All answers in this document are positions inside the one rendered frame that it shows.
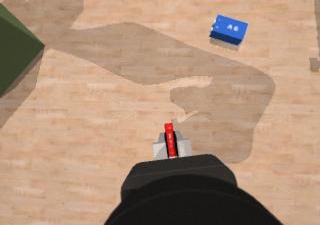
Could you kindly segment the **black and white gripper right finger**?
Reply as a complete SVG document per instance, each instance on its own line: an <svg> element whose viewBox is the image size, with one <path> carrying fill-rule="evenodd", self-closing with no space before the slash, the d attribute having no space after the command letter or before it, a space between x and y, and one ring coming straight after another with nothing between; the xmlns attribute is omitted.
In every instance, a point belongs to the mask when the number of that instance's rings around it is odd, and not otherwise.
<svg viewBox="0 0 320 225"><path fill-rule="evenodd" d="M179 157L193 156L191 141L189 138L183 138L181 133L173 131L176 155ZM178 139L178 140L177 140Z"/></svg>

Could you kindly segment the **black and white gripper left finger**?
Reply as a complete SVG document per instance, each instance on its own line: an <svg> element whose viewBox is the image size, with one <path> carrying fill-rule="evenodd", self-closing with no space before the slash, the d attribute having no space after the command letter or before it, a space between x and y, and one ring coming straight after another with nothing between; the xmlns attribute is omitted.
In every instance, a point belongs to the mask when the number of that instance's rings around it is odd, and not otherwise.
<svg viewBox="0 0 320 225"><path fill-rule="evenodd" d="M160 133L158 142L152 144L154 160L168 159L169 151L166 133Z"/></svg>

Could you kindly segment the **blue battery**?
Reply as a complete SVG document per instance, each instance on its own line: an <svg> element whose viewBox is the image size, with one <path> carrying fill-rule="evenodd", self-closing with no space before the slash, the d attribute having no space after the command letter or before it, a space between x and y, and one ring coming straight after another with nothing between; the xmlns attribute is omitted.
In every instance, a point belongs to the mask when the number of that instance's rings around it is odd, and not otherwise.
<svg viewBox="0 0 320 225"><path fill-rule="evenodd" d="M217 18L213 21L213 28L210 29L211 33L209 37L233 45L239 45L244 38L248 24L218 14Z"/></svg>

